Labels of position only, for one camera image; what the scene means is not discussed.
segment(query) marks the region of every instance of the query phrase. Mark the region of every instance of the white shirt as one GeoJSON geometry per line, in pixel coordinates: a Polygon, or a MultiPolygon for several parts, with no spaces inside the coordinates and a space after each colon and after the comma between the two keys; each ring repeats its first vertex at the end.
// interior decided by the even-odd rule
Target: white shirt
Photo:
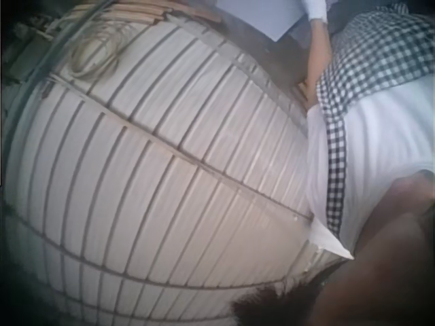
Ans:
{"type": "MultiPolygon", "coordinates": [[[[330,232],[329,240],[319,236],[318,225],[312,230],[314,241],[323,241],[322,247],[349,256],[368,217],[394,180],[419,170],[434,172],[434,105],[434,76],[429,75],[367,96],[350,108],[344,119],[347,178],[340,231],[344,248],[337,249],[330,232]]],[[[318,105],[309,110],[307,119],[307,197],[315,218],[326,225],[328,146],[318,105]]]]}

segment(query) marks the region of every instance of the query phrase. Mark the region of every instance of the dark hair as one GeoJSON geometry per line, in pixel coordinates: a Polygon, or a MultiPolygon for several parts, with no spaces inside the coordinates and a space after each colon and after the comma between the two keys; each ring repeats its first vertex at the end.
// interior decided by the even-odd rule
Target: dark hair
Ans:
{"type": "Polygon", "coordinates": [[[304,325],[319,295],[322,284],[345,261],[322,270],[310,281],[296,283],[291,289],[284,286],[262,287],[231,303],[238,326],[300,326],[304,325]]]}

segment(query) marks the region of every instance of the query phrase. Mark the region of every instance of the checkered fabric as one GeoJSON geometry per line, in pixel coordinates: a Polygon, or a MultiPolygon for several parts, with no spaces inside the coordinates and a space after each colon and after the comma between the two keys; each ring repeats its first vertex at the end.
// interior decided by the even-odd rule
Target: checkered fabric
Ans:
{"type": "Polygon", "coordinates": [[[339,238],[347,174],[344,117],[361,98],[434,72],[434,25],[395,4],[360,14],[334,43],[317,84],[328,138],[328,228],[339,238]]]}

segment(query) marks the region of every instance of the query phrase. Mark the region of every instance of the coiled wire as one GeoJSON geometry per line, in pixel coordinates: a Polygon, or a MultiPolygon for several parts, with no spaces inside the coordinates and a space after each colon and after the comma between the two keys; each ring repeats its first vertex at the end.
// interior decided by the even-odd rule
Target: coiled wire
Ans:
{"type": "Polygon", "coordinates": [[[134,30],[131,24],[125,22],[91,22],[71,46],[67,63],[70,75],[92,80],[103,73],[112,74],[134,30]]]}

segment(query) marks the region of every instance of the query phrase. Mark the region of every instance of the hand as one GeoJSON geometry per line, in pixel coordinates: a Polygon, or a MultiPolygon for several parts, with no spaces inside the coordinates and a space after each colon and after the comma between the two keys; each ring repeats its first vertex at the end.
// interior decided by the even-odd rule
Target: hand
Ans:
{"type": "Polygon", "coordinates": [[[326,0],[302,0],[308,19],[320,19],[328,23],[326,0]]]}

